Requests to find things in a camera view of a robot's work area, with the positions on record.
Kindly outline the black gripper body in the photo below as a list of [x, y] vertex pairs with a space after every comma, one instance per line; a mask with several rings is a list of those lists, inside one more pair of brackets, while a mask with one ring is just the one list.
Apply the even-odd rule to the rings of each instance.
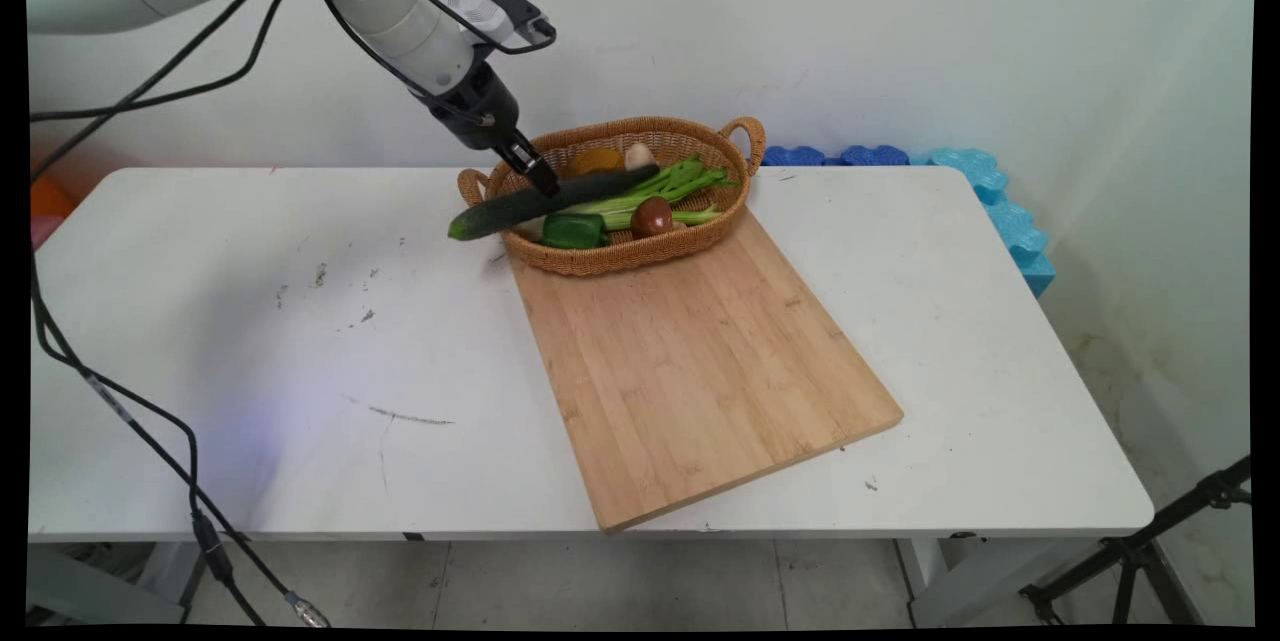
[[509, 152], [516, 145], [517, 100], [488, 61], [474, 64], [451, 93], [429, 97], [428, 107], [466, 148]]

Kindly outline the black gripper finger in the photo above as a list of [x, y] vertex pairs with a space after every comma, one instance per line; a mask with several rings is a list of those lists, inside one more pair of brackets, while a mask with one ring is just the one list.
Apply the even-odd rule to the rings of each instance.
[[517, 129], [511, 129], [495, 145], [495, 154], [535, 191], [550, 191], [550, 166]]
[[544, 161], [541, 154], [538, 154], [538, 150], [532, 145], [520, 143], [518, 157], [524, 162], [521, 175], [525, 177], [532, 189], [539, 191], [543, 196], [548, 196], [548, 198], [559, 193], [561, 186], [556, 171]]

